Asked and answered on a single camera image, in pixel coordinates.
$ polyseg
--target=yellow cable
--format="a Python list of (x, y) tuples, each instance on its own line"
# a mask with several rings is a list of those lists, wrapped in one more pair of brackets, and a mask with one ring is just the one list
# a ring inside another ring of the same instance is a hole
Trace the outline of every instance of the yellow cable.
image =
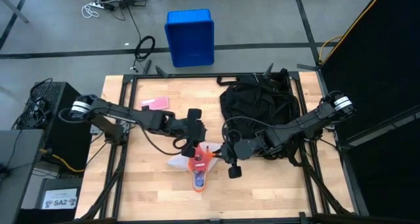
[[(42, 148), (40, 148), (39, 151), (42, 152), (42, 153), (48, 153), (45, 149), (42, 149)], [(85, 171), (84, 169), (74, 169), (74, 168), (72, 168), (63, 158), (61, 158), (61, 157), (59, 157), (55, 154), (52, 154), (51, 156), (53, 158), (56, 158), (56, 159), (60, 160), (68, 169), (70, 169), (73, 172), (84, 172)]]
[(350, 33), (350, 31), (353, 29), (353, 27), (357, 24), (357, 22), (363, 17), (363, 15), (365, 15), (367, 13), (368, 10), (370, 10), (370, 8), (376, 3), (377, 0), (373, 0), (372, 3), (370, 3), (370, 5), (366, 8), (366, 10), (364, 12), (362, 12), (360, 14), (360, 16), (356, 19), (356, 21), (353, 22), (353, 24), (350, 26), (350, 28), (347, 30), (347, 32), (344, 34), (343, 38), (340, 39), (340, 41), (338, 42), (337, 46), (335, 46), (333, 48), (333, 50), (327, 55), (327, 57), (325, 58), (325, 60), (322, 62), (322, 64), (324, 65), (325, 62), (328, 60), (328, 58), (334, 53), (334, 51), (338, 48), (338, 46), (343, 42), (343, 40), (347, 37), (348, 33)]
[(334, 39), (337, 39), (337, 38), (339, 38), (339, 37), (342, 37), (342, 35), (338, 35), (338, 36), (332, 37), (330, 40), (326, 41), (326, 42), (322, 45), (322, 47), (321, 47), (321, 51), (320, 51), (320, 57), (319, 57), (319, 59), (318, 59), (318, 63), (319, 63), (319, 64), (321, 64), (321, 63), (322, 63), (322, 50), (324, 49), (324, 47), (327, 45), (327, 43), (329, 43), (330, 41), (333, 41)]

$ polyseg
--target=black backdrop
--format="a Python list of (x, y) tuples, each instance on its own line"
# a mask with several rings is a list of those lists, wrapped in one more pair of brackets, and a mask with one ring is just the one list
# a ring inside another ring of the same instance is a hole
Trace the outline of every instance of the black backdrop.
[(420, 219), (420, 119), (348, 151), (371, 216)]
[(354, 103), (355, 117), (337, 126), (340, 141), (420, 104), (418, 0), (377, 0), (321, 68), (328, 91)]

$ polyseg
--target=white paper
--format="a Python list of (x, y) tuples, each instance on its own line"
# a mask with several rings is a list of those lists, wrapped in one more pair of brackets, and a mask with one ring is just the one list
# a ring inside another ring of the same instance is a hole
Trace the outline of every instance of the white paper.
[(48, 190), (45, 192), (42, 209), (74, 209), (77, 201), (77, 189)]

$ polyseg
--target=orange object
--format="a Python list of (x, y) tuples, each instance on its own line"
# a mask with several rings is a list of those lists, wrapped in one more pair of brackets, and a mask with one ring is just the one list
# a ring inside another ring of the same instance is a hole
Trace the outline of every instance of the orange object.
[(196, 154), (188, 161), (188, 168), (192, 172), (192, 187), (196, 192), (201, 192), (205, 187), (205, 178), (213, 153), (209, 152), (209, 147), (203, 151), (200, 146), (196, 147)]

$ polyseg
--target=black backpack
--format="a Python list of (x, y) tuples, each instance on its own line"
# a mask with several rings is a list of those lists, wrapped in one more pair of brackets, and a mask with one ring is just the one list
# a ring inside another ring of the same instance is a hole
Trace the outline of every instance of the black backpack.
[[(283, 69), (279, 73), (268, 76), (252, 75), (240, 76), (236, 81), (222, 82), (217, 78), (220, 86), (228, 85), (228, 89), (220, 96), (220, 106), (225, 120), (234, 116), (246, 116), (269, 125), (286, 124), (300, 116), (299, 103), (290, 92), (288, 73)], [(255, 133), (266, 129), (267, 126), (246, 119), (233, 119), (227, 123), (229, 130), (240, 132), (243, 139), (255, 138)], [(282, 151), (276, 156), (264, 157), (269, 160), (284, 158), (296, 153), (297, 143), (291, 141), (293, 148), (290, 154)]]

